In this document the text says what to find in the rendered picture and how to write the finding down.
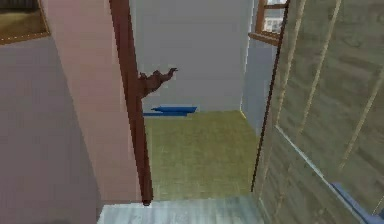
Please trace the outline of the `blue flat cloth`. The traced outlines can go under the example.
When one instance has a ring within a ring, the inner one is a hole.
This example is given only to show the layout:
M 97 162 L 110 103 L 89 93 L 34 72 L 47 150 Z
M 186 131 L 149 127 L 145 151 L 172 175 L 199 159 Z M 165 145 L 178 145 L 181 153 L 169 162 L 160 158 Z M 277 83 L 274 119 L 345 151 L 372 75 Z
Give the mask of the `blue flat cloth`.
M 196 107 L 166 107 L 159 106 L 152 108 L 151 112 L 144 112 L 144 116 L 187 116 L 190 113 L 194 113 L 197 110 Z

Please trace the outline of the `brown framed wall picture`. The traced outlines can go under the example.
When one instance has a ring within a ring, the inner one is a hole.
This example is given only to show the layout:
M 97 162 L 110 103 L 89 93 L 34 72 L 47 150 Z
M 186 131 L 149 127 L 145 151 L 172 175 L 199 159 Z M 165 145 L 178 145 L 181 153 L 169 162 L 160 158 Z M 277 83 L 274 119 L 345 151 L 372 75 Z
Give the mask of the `brown framed wall picture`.
M 49 35 L 42 0 L 0 0 L 0 46 Z

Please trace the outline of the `brown framed window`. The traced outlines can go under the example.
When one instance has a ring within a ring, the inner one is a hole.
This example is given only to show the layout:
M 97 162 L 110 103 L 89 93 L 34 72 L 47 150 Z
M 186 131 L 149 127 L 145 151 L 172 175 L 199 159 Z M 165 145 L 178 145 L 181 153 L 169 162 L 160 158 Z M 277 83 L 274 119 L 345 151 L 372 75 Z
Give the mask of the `brown framed window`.
M 255 0 L 251 39 L 277 46 L 282 36 L 289 0 Z

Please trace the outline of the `brown room door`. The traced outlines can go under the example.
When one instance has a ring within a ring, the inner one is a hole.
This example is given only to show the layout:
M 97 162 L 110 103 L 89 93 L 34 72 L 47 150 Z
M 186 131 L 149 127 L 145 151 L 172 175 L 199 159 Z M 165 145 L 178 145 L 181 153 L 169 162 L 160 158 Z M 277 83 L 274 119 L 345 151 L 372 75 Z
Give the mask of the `brown room door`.
M 138 69 L 129 0 L 109 0 L 127 107 L 141 201 L 149 206 L 153 188 L 147 150 L 144 117 L 139 96 Z

